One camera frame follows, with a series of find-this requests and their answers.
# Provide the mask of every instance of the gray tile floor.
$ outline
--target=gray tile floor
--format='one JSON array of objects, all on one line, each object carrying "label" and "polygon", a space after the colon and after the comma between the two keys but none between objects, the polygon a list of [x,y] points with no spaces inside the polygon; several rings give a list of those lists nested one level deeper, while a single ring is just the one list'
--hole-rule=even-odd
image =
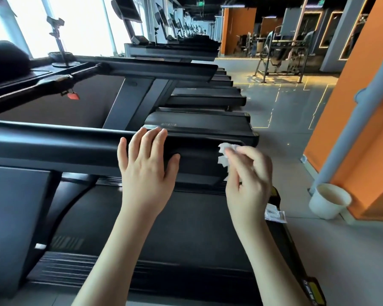
[{"label": "gray tile floor", "polygon": [[[272,157],[273,183],[291,235],[307,273],[319,280],[328,305],[383,305],[383,225],[349,226],[341,218],[321,220],[307,205],[312,178],[299,158],[337,78],[310,75],[297,84],[296,77],[276,77],[261,84],[250,73],[226,69],[247,96],[243,110],[250,113],[252,126],[260,133],[258,148]],[[0,306],[67,306],[74,297],[75,293],[27,286],[11,300],[0,299]],[[127,304],[132,306],[202,305],[136,295],[129,299]]]}]

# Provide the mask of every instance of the left hand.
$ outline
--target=left hand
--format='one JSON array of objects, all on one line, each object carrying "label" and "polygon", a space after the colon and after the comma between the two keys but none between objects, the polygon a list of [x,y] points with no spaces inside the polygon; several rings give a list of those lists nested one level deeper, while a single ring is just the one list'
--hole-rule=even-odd
[{"label": "left hand", "polygon": [[167,130],[141,128],[129,143],[120,139],[117,149],[122,174],[122,209],[137,215],[156,217],[166,206],[176,181],[180,155],[175,154],[163,164],[163,145]]}]

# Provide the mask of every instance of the gray pipe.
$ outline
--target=gray pipe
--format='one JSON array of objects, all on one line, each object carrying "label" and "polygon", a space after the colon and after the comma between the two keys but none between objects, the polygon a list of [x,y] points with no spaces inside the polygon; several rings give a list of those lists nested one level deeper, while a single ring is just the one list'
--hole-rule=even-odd
[{"label": "gray pipe", "polygon": [[383,100],[383,62],[370,84],[355,96],[358,105],[352,112],[345,128],[333,146],[325,164],[311,186],[310,193],[315,192],[317,185],[330,182],[333,175],[352,148],[370,117]]}]

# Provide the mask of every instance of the right hand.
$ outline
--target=right hand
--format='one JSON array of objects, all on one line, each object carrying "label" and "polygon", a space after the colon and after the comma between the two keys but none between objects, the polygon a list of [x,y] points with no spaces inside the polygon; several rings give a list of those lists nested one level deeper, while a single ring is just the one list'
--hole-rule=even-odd
[{"label": "right hand", "polygon": [[225,154],[230,163],[225,189],[227,205],[240,236],[264,223],[272,189],[272,162],[268,156],[249,146],[237,147],[237,152],[227,148]]}]

